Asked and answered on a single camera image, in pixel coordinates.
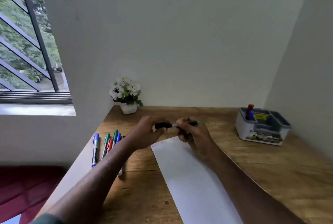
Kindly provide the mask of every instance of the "white and gray container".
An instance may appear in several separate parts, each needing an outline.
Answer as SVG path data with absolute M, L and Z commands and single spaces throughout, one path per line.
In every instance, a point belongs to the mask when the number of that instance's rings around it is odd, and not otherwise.
M 239 108 L 236 129 L 240 139 L 280 146 L 290 124 L 278 112 L 254 108 L 254 120 L 245 118 L 247 108 Z

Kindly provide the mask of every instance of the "wooden desk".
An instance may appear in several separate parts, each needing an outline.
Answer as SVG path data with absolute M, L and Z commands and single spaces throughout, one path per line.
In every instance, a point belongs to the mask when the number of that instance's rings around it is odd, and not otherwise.
M 219 147 L 270 195 L 306 223 L 333 223 L 333 165 L 298 137 L 289 135 L 281 147 L 240 140 L 234 126 L 236 108 L 143 107 L 123 115 L 114 106 L 96 131 L 101 144 L 116 129 L 126 135 L 143 115 L 170 121 L 193 115 L 205 121 Z M 160 140 L 175 134 L 170 129 Z M 39 214 L 90 170 L 92 148 L 90 140 Z M 117 178 L 112 185 L 100 223 L 182 223 L 150 147 L 136 151 L 127 161 L 126 178 Z

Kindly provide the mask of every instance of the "wall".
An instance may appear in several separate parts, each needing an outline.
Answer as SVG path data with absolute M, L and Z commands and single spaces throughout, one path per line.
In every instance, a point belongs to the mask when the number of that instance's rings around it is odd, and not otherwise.
M 98 0 L 151 106 L 262 107 L 303 0 Z
M 262 106 L 302 1 L 45 0 L 77 116 L 0 116 L 0 162 L 72 162 L 119 74 L 146 105 Z
M 266 108 L 333 159 L 333 0 L 305 0 Z

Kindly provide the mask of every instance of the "sleeve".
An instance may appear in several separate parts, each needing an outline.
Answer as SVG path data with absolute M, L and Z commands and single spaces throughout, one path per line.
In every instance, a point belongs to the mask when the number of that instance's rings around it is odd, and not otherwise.
M 54 215 L 45 213 L 30 222 L 30 224 L 64 224 L 64 222 Z

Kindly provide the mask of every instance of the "yellow label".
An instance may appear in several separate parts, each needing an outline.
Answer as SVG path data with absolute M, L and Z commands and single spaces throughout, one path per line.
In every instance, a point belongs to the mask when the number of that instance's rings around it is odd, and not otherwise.
M 268 115 L 263 115 L 263 114 L 260 114 L 260 113 L 255 113 L 253 116 L 254 116 L 257 120 L 266 120 Z

